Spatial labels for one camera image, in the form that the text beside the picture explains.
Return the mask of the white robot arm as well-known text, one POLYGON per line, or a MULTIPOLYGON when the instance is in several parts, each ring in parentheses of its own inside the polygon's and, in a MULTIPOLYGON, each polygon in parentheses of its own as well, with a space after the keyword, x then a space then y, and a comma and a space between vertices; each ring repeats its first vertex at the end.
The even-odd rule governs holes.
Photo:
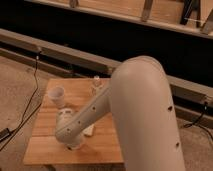
POLYGON ((156 59, 122 62, 79 112, 57 123, 56 139, 73 143, 107 113, 113 116, 126 171, 186 171, 170 85, 156 59))

